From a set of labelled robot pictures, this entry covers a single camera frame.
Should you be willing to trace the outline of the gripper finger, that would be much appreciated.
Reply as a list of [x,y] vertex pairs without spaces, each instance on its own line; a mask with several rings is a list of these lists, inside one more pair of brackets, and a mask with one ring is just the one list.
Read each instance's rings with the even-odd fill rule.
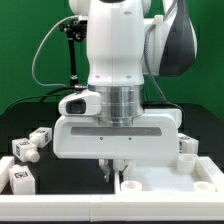
[[109,182],[109,176],[110,176],[110,167],[108,165],[108,161],[106,159],[100,159],[99,160],[99,167],[104,173],[104,179],[106,182]]
[[120,159],[114,162],[114,169],[122,175],[127,175],[135,167],[134,160]]

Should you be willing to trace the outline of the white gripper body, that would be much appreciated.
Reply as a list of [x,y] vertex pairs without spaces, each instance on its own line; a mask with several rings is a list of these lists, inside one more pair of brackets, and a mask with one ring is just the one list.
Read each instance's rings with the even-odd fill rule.
[[61,159],[108,159],[170,164],[179,154],[179,109],[146,109],[129,127],[103,127],[96,117],[61,116],[53,151]]

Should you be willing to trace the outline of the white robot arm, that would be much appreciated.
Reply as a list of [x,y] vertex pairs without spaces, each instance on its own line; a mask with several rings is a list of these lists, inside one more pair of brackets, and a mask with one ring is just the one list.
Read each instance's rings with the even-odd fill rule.
[[96,159],[104,172],[132,165],[171,165],[179,154],[182,113],[143,102],[146,77],[179,76],[195,61],[197,42],[186,0],[90,0],[87,87],[63,98],[54,128],[60,159]]

